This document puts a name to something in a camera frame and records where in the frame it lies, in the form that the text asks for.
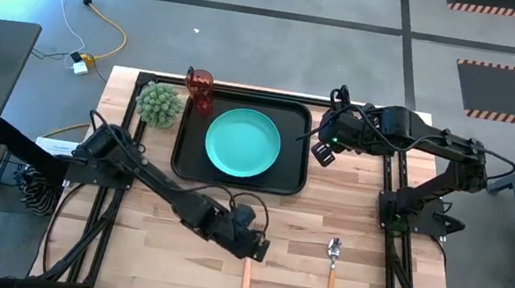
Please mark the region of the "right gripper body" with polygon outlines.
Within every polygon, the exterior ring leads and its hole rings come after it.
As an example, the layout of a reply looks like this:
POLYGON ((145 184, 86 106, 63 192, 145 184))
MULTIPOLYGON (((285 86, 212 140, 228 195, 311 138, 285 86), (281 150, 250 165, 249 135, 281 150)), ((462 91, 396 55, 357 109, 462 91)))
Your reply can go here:
POLYGON ((330 147, 332 151, 352 151, 358 147, 361 120, 350 111, 335 113, 327 110, 323 114, 318 140, 330 147))

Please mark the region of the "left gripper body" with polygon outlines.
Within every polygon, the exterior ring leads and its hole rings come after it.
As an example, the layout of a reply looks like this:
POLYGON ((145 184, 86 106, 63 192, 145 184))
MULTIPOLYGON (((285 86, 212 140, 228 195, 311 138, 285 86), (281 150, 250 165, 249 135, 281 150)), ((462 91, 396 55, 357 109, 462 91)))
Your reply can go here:
POLYGON ((241 227, 232 221, 223 221, 215 229, 213 240, 221 247, 235 256, 236 248, 247 246, 253 249, 261 238, 261 231, 241 227))

